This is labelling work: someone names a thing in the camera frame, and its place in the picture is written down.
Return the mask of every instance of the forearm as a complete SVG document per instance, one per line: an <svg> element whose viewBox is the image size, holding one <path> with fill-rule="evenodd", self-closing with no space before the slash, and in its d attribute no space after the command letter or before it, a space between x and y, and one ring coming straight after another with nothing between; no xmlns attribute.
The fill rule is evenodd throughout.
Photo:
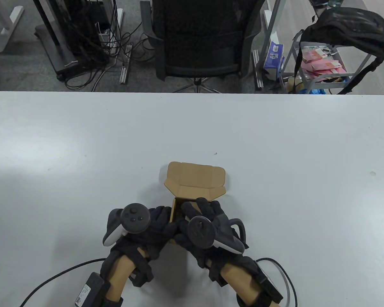
<svg viewBox="0 0 384 307"><path fill-rule="evenodd" d="M255 303L259 294L263 291L252 275L238 266L227 263L221 269L220 274L247 306ZM270 307L280 306L272 301Z"/></svg>
<svg viewBox="0 0 384 307"><path fill-rule="evenodd" d="M140 248L138 251L143 257L147 256L146 253ZM108 277L108 281L110 282L111 286L105 296L107 300L113 302L118 302L120 300L125 283L133 270L135 270L135 264L127 256L122 256L114 263L114 266Z"/></svg>

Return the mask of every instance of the cardboard lid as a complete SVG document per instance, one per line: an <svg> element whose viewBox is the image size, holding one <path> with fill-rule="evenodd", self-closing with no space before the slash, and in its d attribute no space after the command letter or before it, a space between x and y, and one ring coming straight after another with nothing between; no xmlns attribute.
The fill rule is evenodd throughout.
<svg viewBox="0 0 384 307"><path fill-rule="evenodd" d="M176 197L209 201L226 193L224 187L226 172L211 165L170 162L165 186Z"/></svg>

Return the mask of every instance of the wrist strap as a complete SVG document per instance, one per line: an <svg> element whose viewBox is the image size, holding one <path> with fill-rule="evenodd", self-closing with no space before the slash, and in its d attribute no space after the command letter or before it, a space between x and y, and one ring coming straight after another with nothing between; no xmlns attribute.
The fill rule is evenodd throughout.
<svg viewBox="0 0 384 307"><path fill-rule="evenodd" d="M110 275L114 263L123 255L126 255L136 266L135 270L132 271L131 276L129 276L129 280L132 281L132 284L135 287L141 287L145 282L150 282L154 278L148 260L140 254L138 246L115 244L111 249L109 256L101 266L100 275L104 280Z"/></svg>
<svg viewBox="0 0 384 307"><path fill-rule="evenodd" d="M119 298L119 302L113 302L104 298L101 307L121 307L123 301L122 298Z"/></svg>
<svg viewBox="0 0 384 307"><path fill-rule="evenodd" d="M246 304L242 301L239 295L236 294L236 300L240 307L247 307ZM262 291L258 296L255 303L251 307L269 307L272 302L271 297L265 292Z"/></svg>
<svg viewBox="0 0 384 307"><path fill-rule="evenodd" d="M221 287L227 284L220 275L220 271L226 263L239 266L248 271L248 273L252 275L256 282L262 287L263 293L267 294L275 303L278 304L283 299L283 296L278 289L268 279L267 275L262 271L258 264L250 257L233 254L228 255L227 257L223 256L216 258L215 255L214 259L212 259L212 266L209 268L209 277L211 278L211 281L216 281Z"/></svg>

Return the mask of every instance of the black strap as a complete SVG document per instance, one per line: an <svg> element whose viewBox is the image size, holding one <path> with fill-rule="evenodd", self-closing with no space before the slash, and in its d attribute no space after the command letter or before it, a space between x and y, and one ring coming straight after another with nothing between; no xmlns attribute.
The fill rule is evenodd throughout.
<svg viewBox="0 0 384 307"><path fill-rule="evenodd" d="M374 71L380 64L382 60L376 58L370 65L364 68L360 73L351 80L348 85L341 90L339 95L345 95L351 92L351 90L361 82L361 80L369 73L370 71Z"/></svg>
<svg viewBox="0 0 384 307"><path fill-rule="evenodd" d="M113 302L104 298L101 307L121 307L123 301L122 298L119 298L119 302Z"/></svg>
<svg viewBox="0 0 384 307"><path fill-rule="evenodd" d="M303 60L303 51L301 50L301 39L300 39L299 54L297 55L296 65L294 66L293 94L296 94L296 76L297 76L297 73L299 72L302 60Z"/></svg>
<svg viewBox="0 0 384 307"><path fill-rule="evenodd" d="M138 247L138 244L115 244L111 249L111 251L119 251L121 255L126 255L135 264L136 269L130 277L135 287L141 287L145 282L150 282L154 279L148 260L140 254Z"/></svg>
<svg viewBox="0 0 384 307"><path fill-rule="evenodd" d="M107 280L111 273L114 263L121 257L121 253L118 250L110 252L106 260L101 265L100 276L102 279Z"/></svg>
<svg viewBox="0 0 384 307"><path fill-rule="evenodd" d="M275 303L280 303L283 296L278 289L268 279L258 264L250 257L243 257L242 255L236 255L230 253L229 257L220 257L219 259L211 255L212 265L209 268L209 277L211 281L216 281L221 287L227 284L227 282L220 275L221 269L226 263L239 266L249 272L250 275L256 280L256 282L262 287L265 293L268 294L271 300Z"/></svg>
<svg viewBox="0 0 384 307"><path fill-rule="evenodd" d="M236 294L236 300L240 307L247 307L244 301L237 294ZM255 303L251 305L251 307L269 307L271 302L272 302L271 297L265 291L263 291L260 293Z"/></svg>

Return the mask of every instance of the white table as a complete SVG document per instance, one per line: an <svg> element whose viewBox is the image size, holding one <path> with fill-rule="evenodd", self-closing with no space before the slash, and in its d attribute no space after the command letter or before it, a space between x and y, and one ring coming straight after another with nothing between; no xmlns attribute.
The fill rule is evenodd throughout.
<svg viewBox="0 0 384 307"><path fill-rule="evenodd" d="M106 256L111 209L170 205L170 161L226 169L219 200L244 221L246 254L280 261L299 306L384 306L384 96L0 92L0 307ZM180 247L152 265L125 306L237 306ZM99 267L26 307L73 306Z"/></svg>

